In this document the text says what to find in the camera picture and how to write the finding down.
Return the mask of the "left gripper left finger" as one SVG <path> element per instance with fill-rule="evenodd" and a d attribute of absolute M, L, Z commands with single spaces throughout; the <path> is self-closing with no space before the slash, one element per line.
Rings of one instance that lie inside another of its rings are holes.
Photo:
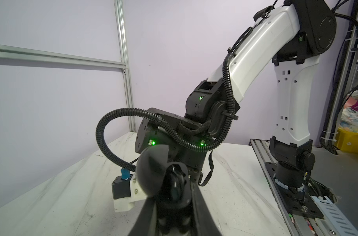
<path fill-rule="evenodd" d="M 128 236 L 155 236 L 157 209 L 154 198 L 148 198 Z"/>

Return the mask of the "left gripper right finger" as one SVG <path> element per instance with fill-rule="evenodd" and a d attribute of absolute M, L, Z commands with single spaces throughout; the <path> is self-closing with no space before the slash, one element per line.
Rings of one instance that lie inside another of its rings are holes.
<path fill-rule="evenodd" d="M 192 236 L 221 236 L 197 184 L 191 183 Z"/>

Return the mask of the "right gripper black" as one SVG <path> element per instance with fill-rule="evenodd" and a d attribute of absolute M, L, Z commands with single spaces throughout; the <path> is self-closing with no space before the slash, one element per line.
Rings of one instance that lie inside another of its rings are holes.
<path fill-rule="evenodd" d="M 169 162 L 184 163 L 192 182 L 209 182 L 214 170 L 212 157 L 208 157 L 210 171 L 203 177 L 202 168 L 207 154 L 191 150 L 188 145 L 183 146 L 182 143 L 204 147 L 213 142 L 217 134 L 216 108 L 211 109 L 204 121 L 199 120 L 197 116 L 184 118 L 156 108 L 137 109 L 134 114 L 143 118 L 136 136 L 136 153 L 141 153 L 150 146 L 168 145 Z"/>

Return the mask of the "black earbud charging case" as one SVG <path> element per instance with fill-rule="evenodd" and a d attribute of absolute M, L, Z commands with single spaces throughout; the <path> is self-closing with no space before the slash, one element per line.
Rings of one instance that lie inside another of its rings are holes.
<path fill-rule="evenodd" d="M 136 167 L 137 181 L 157 209 L 156 236 L 187 236 L 191 231 L 192 196 L 187 167 L 169 162 L 168 145 L 146 148 Z"/>

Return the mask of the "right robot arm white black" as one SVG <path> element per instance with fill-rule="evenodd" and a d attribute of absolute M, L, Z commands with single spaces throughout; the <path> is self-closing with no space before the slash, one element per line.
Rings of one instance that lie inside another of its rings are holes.
<path fill-rule="evenodd" d="M 259 11 L 254 21 L 222 65 L 188 97 L 184 117 L 150 108 L 143 120 L 163 128 L 163 138 L 180 149 L 213 150 L 237 119 L 247 89 L 272 62 L 279 92 L 279 117 L 270 140 L 278 161 L 274 181 L 282 189 L 302 192 L 315 162 L 308 128 L 310 90 L 319 58 L 336 34 L 335 15 L 324 1 L 284 1 Z"/>

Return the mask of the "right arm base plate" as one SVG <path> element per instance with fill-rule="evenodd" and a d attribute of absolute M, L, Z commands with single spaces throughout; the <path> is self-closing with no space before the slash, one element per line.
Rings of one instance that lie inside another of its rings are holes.
<path fill-rule="evenodd" d="M 308 190 L 305 190 L 304 185 L 299 188 L 299 191 L 298 189 L 290 190 L 289 187 L 279 185 L 279 181 L 276 178 L 277 167 L 278 165 L 276 163 L 265 163 L 269 179 L 272 181 L 272 188 L 277 191 L 277 198 L 282 201 L 284 209 L 294 215 L 311 219 L 324 219 L 323 213 L 309 195 Z"/>

